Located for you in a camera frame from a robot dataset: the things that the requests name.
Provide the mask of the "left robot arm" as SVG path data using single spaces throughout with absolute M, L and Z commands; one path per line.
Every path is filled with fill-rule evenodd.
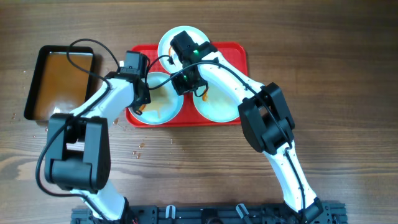
M 141 115 L 150 103 L 143 79 L 149 58 L 128 51 L 124 65 L 103 77 L 102 87 L 84 104 L 49 119 L 47 144 L 37 169 L 48 183 L 63 190 L 61 197 L 80 197 L 91 210 L 93 223 L 134 223 L 125 197 L 109 180 L 109 125 L 126 108 Z

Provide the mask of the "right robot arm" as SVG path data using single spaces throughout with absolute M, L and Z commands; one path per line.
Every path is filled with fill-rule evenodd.
M 183 30 L 170 46 L 182 69 L 172 75 L 179 95 L 211 82 L 236 104 L 244 137 L 269 160 L 282 188 L 285 204 L 300 223 L 314 221 L 323 211 L 320 199 L 309 186 L 295 152 L 295 123 L 282 90 L 264 85 L 241 73 L 209 41 L 198 44 Z

